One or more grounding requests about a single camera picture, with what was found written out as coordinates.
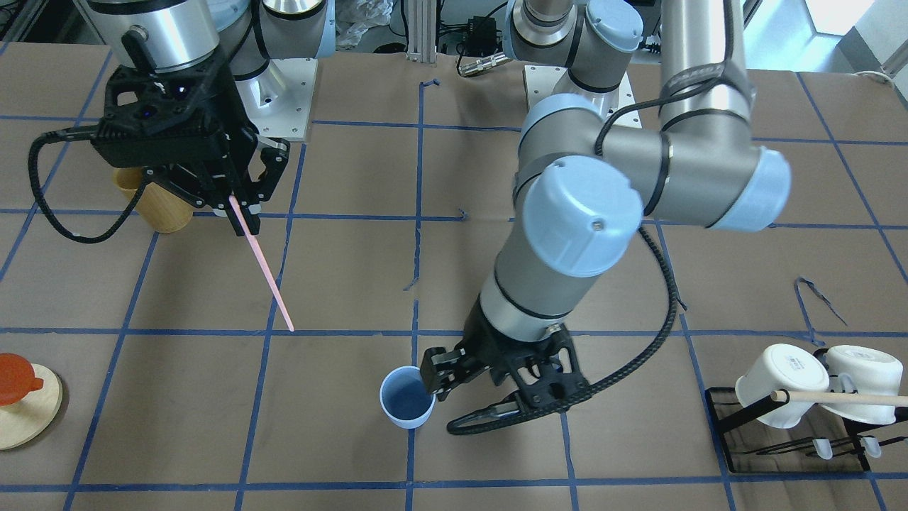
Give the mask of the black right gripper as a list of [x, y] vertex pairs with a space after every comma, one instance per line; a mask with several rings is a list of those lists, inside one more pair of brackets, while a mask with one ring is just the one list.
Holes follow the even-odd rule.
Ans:
[[190, 206], [228, 217], [237, 235], [230, 197], [257, 235], [260, 204], [289, 161], [289, 142], [260, 135], [247, 116], [223, 60], [156, 75], [120, 65], [92, 143], [111, 166], [149, 168], [153, 182]]

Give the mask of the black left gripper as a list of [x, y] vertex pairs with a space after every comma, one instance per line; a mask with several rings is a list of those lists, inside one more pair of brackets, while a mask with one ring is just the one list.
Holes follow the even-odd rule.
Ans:
[[463, 339], [448, 351], [431, 347], [423, 353], [419, 375], [429, 394], [444, 401], [450, 391], [489, 372], [494, 385], [511, 378], [518, 386], [516, 401], [522, 411], [540, 410], [561, 402], [580, 403], [591, 395], [590, 382], [564, 324], [543, 332], [543, 339], [524, 342], [500, 333], [482, 312], [472, 312]]

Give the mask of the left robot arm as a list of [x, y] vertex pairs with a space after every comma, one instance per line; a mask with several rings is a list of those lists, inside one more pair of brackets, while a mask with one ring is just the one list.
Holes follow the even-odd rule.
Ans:
[[607, 113], [644, 35], [625, 1], [510, 1], [505, 53], [561, 65], [571, 91], [528, 111], [515, 221], [454, 349], [429, 349], [429, 394], [489, 371], [510, 417], [590, 392], [565, 318], [622, 258], [642, 220], [753, 232], [784, 209], [790, 165], [753, 145], [739, 1], [665, 1], [658, 97]]

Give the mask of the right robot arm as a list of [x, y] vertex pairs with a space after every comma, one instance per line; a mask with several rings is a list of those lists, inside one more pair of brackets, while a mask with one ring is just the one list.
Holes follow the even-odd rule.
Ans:
[[318, 61], [336, 48], [336, 4], [89, 1], [87, 13], [120, 62], [95, 150], [258, 233], [305, 139]]

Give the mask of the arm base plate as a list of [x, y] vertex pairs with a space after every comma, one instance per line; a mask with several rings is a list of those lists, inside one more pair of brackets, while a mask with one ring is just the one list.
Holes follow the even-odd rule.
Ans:
[[308, 140], [319, 64], [313, 58], [272, 60], [257, 77], [236, 82], [246, 113], [261, 136]]
[[532, 109], [539, 101], [544, 101], [554, 94], [576, 94], [589, 101], [594, 110], [599, 113], [600, 119], [606, 121], [617, 110], [635, 104], [629, 77], [624, 75], [621, 83], [610, 92], [591, 92], [575, 84], [568, 77], [568, 69], [564, 67], [542, 67], [542, 65], [526, 65], [524, 67], [524, 84], [526, 90], [526, 105]]

